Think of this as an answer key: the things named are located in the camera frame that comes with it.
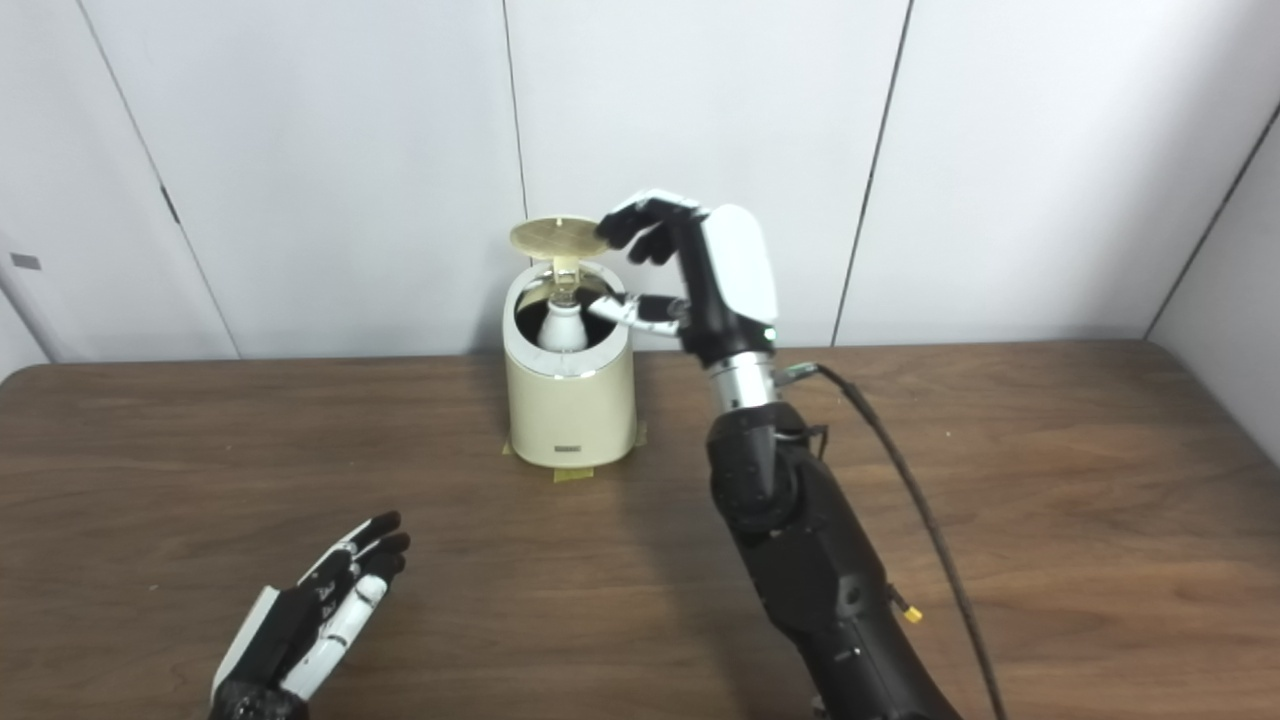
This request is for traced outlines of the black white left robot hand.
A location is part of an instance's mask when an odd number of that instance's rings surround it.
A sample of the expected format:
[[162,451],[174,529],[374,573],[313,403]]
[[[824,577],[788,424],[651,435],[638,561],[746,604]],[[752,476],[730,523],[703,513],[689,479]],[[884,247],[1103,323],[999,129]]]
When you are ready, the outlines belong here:
[[404,570],[397,511],[340,537],[284,589],[265,585],[219,662],[210,719],[307,719],[310,702]]

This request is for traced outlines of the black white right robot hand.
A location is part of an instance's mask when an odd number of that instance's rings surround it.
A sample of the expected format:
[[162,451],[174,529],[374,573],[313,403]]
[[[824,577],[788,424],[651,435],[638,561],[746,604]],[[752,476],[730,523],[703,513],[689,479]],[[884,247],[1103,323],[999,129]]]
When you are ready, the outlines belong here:
[[773,354],[774,273],[762,225],[745,208],[708,209],[649,190],[605,214],[594,234],[636,265],[676,261],[685,296],[607,295],[589,304],[590,314],[675,337],[705,369],[740,354]]

